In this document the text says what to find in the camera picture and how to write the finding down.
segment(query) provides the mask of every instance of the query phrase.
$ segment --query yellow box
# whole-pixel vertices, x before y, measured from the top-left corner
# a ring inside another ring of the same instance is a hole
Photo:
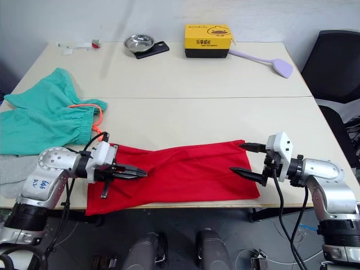
[[[187,57],[225,58],[230,49],[231,32],[227,25],[185,25]]]

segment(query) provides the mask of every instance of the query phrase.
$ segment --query green cloth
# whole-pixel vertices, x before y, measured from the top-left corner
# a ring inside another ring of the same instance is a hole
[[[0,114],[0,154],[34,155],[53,146],[86,144],[98,109],[67,107],[96,104],[106,110],[107,106],[97,99],[80,100],[69,73],[59,68],[24,93],[4,98],[17,108]]]

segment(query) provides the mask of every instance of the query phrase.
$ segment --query black cable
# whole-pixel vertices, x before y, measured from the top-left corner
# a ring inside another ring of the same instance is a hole
[[[305,211],[305,208],[306,208],[306,204],[308,203],[308,196],[309,196],[309,190],[308,190],[308,187],[305,187],[305,197],[304,197],[303,206],[301,207],[301,210],[300,210],[300,213],[299,213],[299,216],[298,216],[298,220],[296,221],[294,230],[292,231],[292,235],[291,235],[291,244],[292,245],[294,244],[294,239],[295,239],[296,232],[298,231],[301,219],[303,217],[303,214],[304,214],[304,211]]]
[[[109,134],[108,134],[106,131],[103,131],[103,132],[99,133],[98,135],[94,136],[94,137],[85,145],[84,151],[86,151],[86,149],[91,145],[91,143],[92,143],[93,141],[95,141],[98,137],[100,137],[100,136],[102,136],[102,135],[108,136]]]
[[[2,268],[2,269],[5,269],[5,270],[14,270],[14,263],[12,262],[12,259],[10,258],[9,255],[6,255],[6,254],[1,254],[0,255],[0,261],[3,262],[5,268]]]
[[[79,153],[79,152],[77,152],[76,150],[71,149],[71,148],[68,148],[68,147],[67,147],[66,149],[68,149],[70,152],[73,152],[73,153],[77,153],[77,154]]]
[[[60,222],[57,226],[57,230],[55,232],[54,238],[51,241],[51,243],[48,245],[48,247],[46,248],[46,251],[44,253],[45,257],[48,258],[50,253],[53,252],[53,249],[56,245],[56,242],[59,240],[60,235],[62,234],[62,232],[65,229],[65,226],[69,220],[69,214],[70,214],[70,196],[71,193],[73,191],[73,187],[74,187],[74,183],[75,183],[75,178],[73,178],[71,180],[71,185],[69,187],[68,182],[66,182],[66,200],[65,200],[65,205],[64,208],[62,210],[62,214],[61,214],[61,219]]]
[[[44,256],[44,254],[42,253],[41,250],[39,250],[37,247],[35,246],[30,246],[30,245],[18,245],[18,246],[14,246],[6,251],[3,252],[3,254],[8,255],[10,253],[19,251],[19,250],[27,250],[32,252],[35,257],[38,258],[39,262],[40,262],[40,268],[39,270],[47,270],[48,268],[48,262],[47,262],[47,258]]]
[[[108,138],[109,134],[107,132],[101,132],[99,133],[98,135],[94,136],[84,147],[84,150],[83,151],[86,151],[86,149],[91,145],[91,143],[96,140],[98,137],[100,136],[103,136],[105,137],[105,140]],[[72,151],[72,152],[77,152],[71,148],[67,148],[69,151]],[[46,248],[46,251],[44,252],[44,256],[46,258],[49,257],[49,255],[53,252],[54,250],[54,247],[56,245],[56,242],[59,240],[59,237],[60,235],[62,234],[62,232],[64,231],[65,229],[65,226],[68,222],[68,219],[69,219],[69,214],[70,214],[70,196],[71,196],[71,193],[73,191],[73,188],[74,188],[74,183],[75,183],[75,178],[73,178],[71,180],[71,184],[69,186],[69,183],[66,182],[66,200],[65,200],[65,203],[64,203],[64,208],[62,210],[62,214],[61,214],[61,219],[60,219],[60,222],[57,226],[57,230],[54,234],[54,238],[53,240],[51,241],[51,243],[48,245],[48,247]]]
[[[281,228],[284,231],[288,241],[290,242],[291,252],[292,252],[296,262],[298,263],[299,268],[301,270],[307,270],[307,267],[305,266],[300,254],[298,253],[297,249],[295,248],[294,243],[291,242],[291,238],[289,236],[289,233],[287,232],[287,230],[285,228],[285,225],[284,225],[284,223],[282,221],[282,212],[284,210],[284,197],[282,195],[282,192],[281,192],[281,189],[280,189],[280,186],[279,186],[279,182],[277,180],[276,169],[273,169],[273,178],[274,178],[277,193],[279,194],[279,198],[280,198],[279,221],[280,221]]]

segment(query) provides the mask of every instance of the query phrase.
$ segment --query red object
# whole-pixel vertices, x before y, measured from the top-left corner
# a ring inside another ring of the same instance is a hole
[[[94,48],[94,49],[99,49],[100,48],[100,43],[98,40],[93,40],[91,42],[91,46]]]
[[[103,182],[88,185],[86,215],[106,214],[137,205],[162,202],[255,199],[256,184],[229,167],[250,169],[243,140],[147,151],[119,146],[116,162],[134,165],[148,176],[137,180],[116,179],[106,199]]]

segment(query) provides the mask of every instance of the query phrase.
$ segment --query robotic arm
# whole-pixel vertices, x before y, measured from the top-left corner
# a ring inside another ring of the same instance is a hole
[[[312,194],[318,234],[324,237],[323,253],[334,262],[329,269],[360,266],[360,215],[353,191],[344,180],[344,171],[329,160],[291,158],[293,145],[285,132],[269,137],[266,145],[244,143],[240,147],[266,153],[262,174],[230,168],[240,176],[266,186],[276,170],[279,181],[290,180],[295,187],[307,186]]]
[[[147,173],[131,165],[117,164],[117,145],[107,143],[104,135],[92,151],[73,152],[52,147],[38,157],[36,169],[26,179],[21,194],[0,228],[0,244],[37,245],[44,235],[47,209],[55,208],[68,178],[87,178],[88,183],[105,182],[101,195],[107,197],[108,187],[116,178],[137,179]]]

